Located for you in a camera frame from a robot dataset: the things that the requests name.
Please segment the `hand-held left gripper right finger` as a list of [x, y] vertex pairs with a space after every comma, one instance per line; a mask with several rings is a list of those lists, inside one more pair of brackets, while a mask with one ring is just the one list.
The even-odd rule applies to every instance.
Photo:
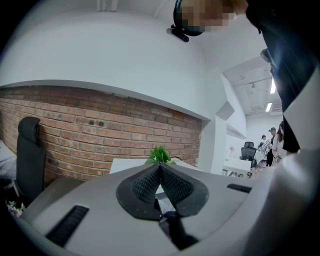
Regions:
[[161, 163], [160, 185], [180, 217], [197, 215], [209, 199], [209, 189], [200, 180], [201, 171]]

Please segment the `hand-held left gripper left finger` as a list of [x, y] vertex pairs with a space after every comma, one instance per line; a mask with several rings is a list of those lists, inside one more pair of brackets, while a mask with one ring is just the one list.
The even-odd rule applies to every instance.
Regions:
[[160, 186], [160, 164], [143, 164], [121, 171], [124, 178], [116, 188], [122, 208], [140, 220], [159, 221], [161, 211], [155, 206]]

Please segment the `green leafy plant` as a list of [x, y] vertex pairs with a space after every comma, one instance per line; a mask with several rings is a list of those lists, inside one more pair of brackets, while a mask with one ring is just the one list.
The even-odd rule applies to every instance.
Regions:
[[169, 156], [165, 148], [161, 145], [150, 150], [150, 155], [145, 161], [145, 164], [176, 164], [175, 161]]

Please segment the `white desk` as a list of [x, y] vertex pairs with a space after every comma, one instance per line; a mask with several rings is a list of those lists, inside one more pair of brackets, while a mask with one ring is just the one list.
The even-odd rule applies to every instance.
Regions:
[[235, 158], [225, 160], [222, 168], [222, 175], [250, 179], [252, 177], [251, 164], [250, 161]]

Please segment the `black office chair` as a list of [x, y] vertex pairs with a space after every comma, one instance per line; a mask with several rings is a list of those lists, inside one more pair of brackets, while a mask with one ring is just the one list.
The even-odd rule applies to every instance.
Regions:
[[244, 146], [241, 148], [240, 160], [249, 161], [251, 163], [250, 168], [256, 166], [257, 161], [255, 160], [257, 149], [254, 147], [254, 143], [251, 141], [246, 141]]
[[44, 190], [46, 147], [40, 139], [39, 123], [39, 118], [27, 116], [18, 124], [16, 182], [30, 200]]

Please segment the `white flower bouquet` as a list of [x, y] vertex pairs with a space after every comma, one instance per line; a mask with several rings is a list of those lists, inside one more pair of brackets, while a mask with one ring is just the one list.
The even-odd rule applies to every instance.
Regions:
[[17, 203], [15, 201], [9, 201], [7, 203], [8, 211], [12, 216], [19, 218], [23, 212], [25, 211], [26, 207], [23, 203]]

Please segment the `white checked cloth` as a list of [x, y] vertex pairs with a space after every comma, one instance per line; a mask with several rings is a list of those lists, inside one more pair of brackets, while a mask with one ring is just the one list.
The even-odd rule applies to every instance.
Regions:
[[17, 177], [17, 156], [0, 140], [0, 178], [15, 180]]

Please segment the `person's black striped shirt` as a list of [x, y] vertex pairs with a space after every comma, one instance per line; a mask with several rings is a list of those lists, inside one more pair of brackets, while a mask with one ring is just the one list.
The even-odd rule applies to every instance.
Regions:
[[320, 0], [246, 0], [283, 111], [283, 149], [320, 149]]

